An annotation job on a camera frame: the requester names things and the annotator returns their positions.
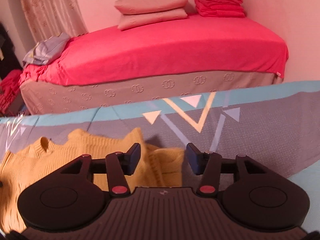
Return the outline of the dark hanging clothes pile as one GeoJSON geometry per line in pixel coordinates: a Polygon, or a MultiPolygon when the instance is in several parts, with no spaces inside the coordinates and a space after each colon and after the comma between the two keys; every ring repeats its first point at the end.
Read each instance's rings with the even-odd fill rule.
{"type": "Polygon", "coordinates": [[[1,79],[3,80],[12,70],[22,70],[22,67],[17,56],[15,55],[14,44],[2,23],[1,53],[1,79]]]}

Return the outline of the blue grey striped bedspread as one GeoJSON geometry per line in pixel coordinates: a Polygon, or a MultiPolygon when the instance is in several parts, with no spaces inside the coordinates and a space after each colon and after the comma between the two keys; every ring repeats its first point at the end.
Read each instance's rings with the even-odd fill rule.
{"type": "Polygon", "coordinates": [[[136,187],[195,187],[188,143],[224,158],[247,155],[284,177],[319,161],[319,82],[211,92],[63,114],[1,119],[1,230],[23,231],[17,199],[82,154],[141,146],[136,187]]]}

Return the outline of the grey patterned mattress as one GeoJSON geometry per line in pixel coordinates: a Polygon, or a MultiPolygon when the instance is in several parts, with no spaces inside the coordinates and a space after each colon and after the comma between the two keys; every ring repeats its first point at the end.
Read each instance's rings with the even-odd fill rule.
{"type": "Polygon", "coordinates": [[[22,98],[31,114],[68,113],[222,90],[282,83],[276,74],[208,71],[99,83],[61,86],[31,79],[21,84],[22,98]]]}

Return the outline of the red fitted bed sheet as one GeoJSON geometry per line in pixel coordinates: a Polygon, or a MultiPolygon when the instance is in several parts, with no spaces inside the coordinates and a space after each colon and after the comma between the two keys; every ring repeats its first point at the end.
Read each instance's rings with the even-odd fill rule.
{"type": "Polygon", "coordinates": [[[61,86],[95,85],[212,70],[284,76],[285,41],[249,18],[190,15],[121,31],[109,27],[67,43],[51,64],[30,64],[20,83],[44,81],[61,86]]]}

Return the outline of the crumpled blue grey cloth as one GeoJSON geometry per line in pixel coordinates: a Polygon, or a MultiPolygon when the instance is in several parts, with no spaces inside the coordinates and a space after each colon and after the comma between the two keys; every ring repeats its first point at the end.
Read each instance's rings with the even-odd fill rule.
{"type": "Polygon", "coordinates": [[[26,67],[29,64],[44,66],[58,59],[64,51],[71,37],[66,33],[59,36],[52,36],[47,40],[38,42],[23,59],[26,67]]]}

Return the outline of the red cloth on floor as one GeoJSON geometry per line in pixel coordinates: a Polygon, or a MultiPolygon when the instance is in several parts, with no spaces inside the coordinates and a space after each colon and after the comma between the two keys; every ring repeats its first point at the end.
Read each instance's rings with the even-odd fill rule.
{"type": "Polygon", "coordinates": [[[20,75],[22,71],[19,69],[12,70],[1,81],[1,113],[5,114],[10,105],[17,98],[20,92],[20,75]]]}

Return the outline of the lower pink pillow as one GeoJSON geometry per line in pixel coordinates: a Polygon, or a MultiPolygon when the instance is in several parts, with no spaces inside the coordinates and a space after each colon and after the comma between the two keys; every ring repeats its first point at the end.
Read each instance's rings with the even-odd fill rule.
{"type": "Polygon", "coordinates": [[[122,15],[118,24],[121,31],[132,29],[148,24],[154,24],[165,21],[182,20],[188,15],[183,8],[177,8],[161,12],[152,12],[137,15],[122,15]]]}

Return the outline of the pink pillow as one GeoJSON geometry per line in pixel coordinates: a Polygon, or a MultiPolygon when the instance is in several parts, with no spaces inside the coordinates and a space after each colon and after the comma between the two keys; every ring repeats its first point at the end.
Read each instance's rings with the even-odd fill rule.
{"type": "Polygon", "coordinates": [[[117,0],[114,7],[124,15],[147,14],[183,8],[188,0],[117,0]]]}
{"type": "Polygon", "coordinates": [[[121,31],[132,29],[148,24],[154,24],[165,21],[182,20],[188,15],[183,8],[177,8],[161,12],[152,12],[137,15],[122,15],[118,24],[121,31]]]}

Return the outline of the upper pink pillow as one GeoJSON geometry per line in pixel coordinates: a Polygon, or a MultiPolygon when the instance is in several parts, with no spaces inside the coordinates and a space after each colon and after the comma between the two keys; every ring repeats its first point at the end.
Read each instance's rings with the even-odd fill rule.
{"type": "Polygon", "coordinates": [[[114,7],[124,15],[147,14],[183,8],[188,0],[117,0],[114,7]]]}

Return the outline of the folded red blanket stack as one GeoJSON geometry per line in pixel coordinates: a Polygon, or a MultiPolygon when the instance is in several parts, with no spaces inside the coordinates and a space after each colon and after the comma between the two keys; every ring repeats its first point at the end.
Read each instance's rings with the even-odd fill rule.
{"type": "Polygon", "coordinates": [[[245,18],[243,0],[194,0],[195,8],[202,17],[245,18]]]}

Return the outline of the beige patterned curtain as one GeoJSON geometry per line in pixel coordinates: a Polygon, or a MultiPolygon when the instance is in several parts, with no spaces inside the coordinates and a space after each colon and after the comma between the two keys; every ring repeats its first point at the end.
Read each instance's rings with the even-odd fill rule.
{"type": "Polygon", "coordinates": [[[77,0],[20,0],[35,42],[57,36],[87,33],[77,0]]]}

